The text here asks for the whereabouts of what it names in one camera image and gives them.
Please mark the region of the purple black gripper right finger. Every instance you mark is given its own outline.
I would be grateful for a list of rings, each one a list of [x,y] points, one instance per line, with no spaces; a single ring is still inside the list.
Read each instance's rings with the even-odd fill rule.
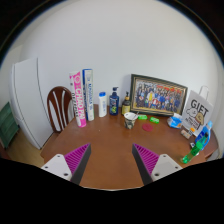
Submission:
[[[144,185],[182,169],[182,167],[167,154],[158,155],[138,144],[132,145],[132,154]]]

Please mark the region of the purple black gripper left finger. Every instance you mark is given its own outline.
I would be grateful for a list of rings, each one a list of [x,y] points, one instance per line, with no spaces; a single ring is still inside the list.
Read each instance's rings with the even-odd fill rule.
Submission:
[[[87,143],[66,155],[56,154],[42,169],[79,185],[90,155],[91,144]]]

